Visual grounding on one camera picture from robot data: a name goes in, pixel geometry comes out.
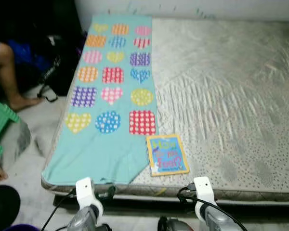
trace tiled floor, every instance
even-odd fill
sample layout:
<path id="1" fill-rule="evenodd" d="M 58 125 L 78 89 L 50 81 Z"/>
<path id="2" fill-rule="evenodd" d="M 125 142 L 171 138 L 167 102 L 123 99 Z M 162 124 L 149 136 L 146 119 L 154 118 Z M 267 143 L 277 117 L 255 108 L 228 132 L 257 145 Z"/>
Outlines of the tiled floor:
<path id="1" fill-rule="evenodd" d="M 21 208 L 15 224 L 26 223 L 36 227 L 42 227 L 48 216 L 54 209 L 54 195 L 44 190 L 40 184 L 40 174 L 45 162 L 45 157 L 40 155 L 34 143 L 35 135 L 42 128 L 44 120 L 49 112 L 45 112 L 47 102 L 34 108 L 26 109 L 19 115 L 32 132 L 32 141 L 26 151 L 20 156 L 16 163 L 7 171 L 9 178 L 0 184 L 7 184 L 15 187 L 21 197 Z M 53 118 L 58 119 L 60 107 L 52 111 Z M 47 230 L 53 231 L 66 225 L 74 216 L 75 211 L 67 211 L 59 208 L 49 223 Z M 199 230 L 199 221 L 196 218 L 181 218 L 186 221 L 195 231 Z M 289 220 L 283 223 L 278 221 L 266 221 L 264 218 L 247 223 L 249 231 L 289 231 Z M 158 217 L 150 217 L 144 214 L 142 217 L 127 216 L 103 216 L 99 223 L 108 223 L 113 231 L 154 231 L 157 230 Z"/>

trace silver bedsheet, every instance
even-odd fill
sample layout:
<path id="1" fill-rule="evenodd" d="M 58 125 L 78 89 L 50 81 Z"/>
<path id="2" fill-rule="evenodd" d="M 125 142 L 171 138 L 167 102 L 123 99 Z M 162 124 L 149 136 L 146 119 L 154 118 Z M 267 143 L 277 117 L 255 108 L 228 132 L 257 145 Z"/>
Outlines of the silver bedsheet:
<path id="1" fill-rule="evenodd" d="M 190 172 L 147 167 L 117 193 L 175 196 L 208 176 L 217 199 L 289 201 L 289 23 L 154 19 L 152 36 L 159 132 L 181 136 Z"/>

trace children's book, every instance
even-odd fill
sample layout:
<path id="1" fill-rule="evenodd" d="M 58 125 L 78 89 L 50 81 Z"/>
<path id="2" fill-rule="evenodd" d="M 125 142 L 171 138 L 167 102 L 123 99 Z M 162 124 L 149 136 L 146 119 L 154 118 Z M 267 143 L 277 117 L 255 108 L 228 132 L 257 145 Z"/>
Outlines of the children's book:
<path id="1" fill-rule="evenodd" d="M 147 136 L 145 141 L 152 177 L 189 172 L 179 135 Z"/>

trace purple container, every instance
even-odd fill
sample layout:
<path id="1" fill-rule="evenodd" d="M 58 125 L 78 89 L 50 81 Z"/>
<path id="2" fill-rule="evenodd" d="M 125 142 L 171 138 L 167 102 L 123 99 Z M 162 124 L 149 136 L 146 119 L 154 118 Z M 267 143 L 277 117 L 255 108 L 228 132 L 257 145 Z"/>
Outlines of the purple container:
<path id="1" fill-rule="evenodd" d="M 20 224 L 8 227 L 4 231 L 39 231 L 39 229 L 32 225 Z"/>

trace wire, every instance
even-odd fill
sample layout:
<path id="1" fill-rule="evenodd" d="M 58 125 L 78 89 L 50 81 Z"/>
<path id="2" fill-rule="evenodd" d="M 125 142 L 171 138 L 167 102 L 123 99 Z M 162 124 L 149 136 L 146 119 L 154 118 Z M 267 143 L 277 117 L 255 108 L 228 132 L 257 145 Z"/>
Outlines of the wire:
<path id="1" fill-rule="evenodd" d="M 221 211 L 222 213 L 224 213 L 224 214 L 227 215 L 228 217 L 230 217 L 230 218 L 233 220 L 233 222 L 236 223 L 243 231 L 248 231 L 240 221 L 238 221 L 236 218 L 234 218 L 232 215 L 230 215 L 229 213 L 225 212 L 224 210 L 222 210 L 222 209 L 219 208 L 218 206 L 216 206 L 216 205 L 214 205 L 214 204 L 212 204 L 212 203 L 210 203 L 210 202 L 207 202 L 207 201 L 198 199 L 198 198 L 196 198 L 196 197 L 181 195 L 180 193 L 181 193 L 182 191 L 184 191 L 184 190 L 188 190 L 188 188 L 187 188 L 187 187 L 181 188 L 181 189 L 179 190 L 178 194 L 177 194 L 177 197 L 178 197 L 178 199 L 179 199 L 180 201 L 182 201 L 182 199 L 190 199 L 190 200 L 193 200 L 193 201 L 198 201 L 198 202 L 204 203 L 204 204 L 206 204 L 206 205 L 209 205 L 209 206 L 211 206 L 211 207 L 213 207 L 213 208 Z"/>
<path id="2" fill-rule="evenodd" d="M 66 228 L 67 228 L 67 226 L 65 225 L 65 226 L 62 226 L 61 228 L 56 229 L 55 231 L 60 231 L 60 230 L 66 229 Z"/>
<path id="3" fill-rule="evenodd" d="M 59 201 L 59 203 L 56 205 L 56 207 L 54 208 L 53 212 L 50 214 L 50 216 L 48 217 L 47 221 L 45 222 L 43 228 L 40 231 L 44 231 L 46 226 L 48 225 L 49 221 L 51 220 L 51 218 L 53 217 L 54 213 L 56 212 L 56 210 L 58 209 L 58 207 L 60 206 L 60 204 L 66 199 L 68 198 L 70 195 L 75 195 L 76 193 L 76 189 L 74 188 L 72 191 L 69 192 L 69 194 L 65 195 L 61 201 Z"/>

